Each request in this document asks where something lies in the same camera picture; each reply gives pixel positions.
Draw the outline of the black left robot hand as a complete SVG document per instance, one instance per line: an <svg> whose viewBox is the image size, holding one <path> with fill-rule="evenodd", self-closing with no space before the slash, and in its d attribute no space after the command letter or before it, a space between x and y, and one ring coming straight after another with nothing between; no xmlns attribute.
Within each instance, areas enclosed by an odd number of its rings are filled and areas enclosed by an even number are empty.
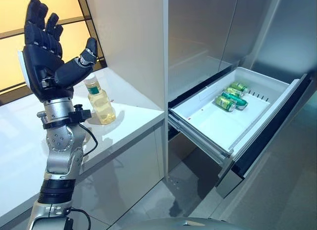
<svg viewBox="0 0 317 230"><path fill-rule="evenodd" d="M79 57L64 62L60 44L63 27L56 13L45 20L47 12L48 7L40 0L30 0L22 51L29 88L40 102L72 99L73 87L92 73L97 62L97 40L88 38Z"/></svg>

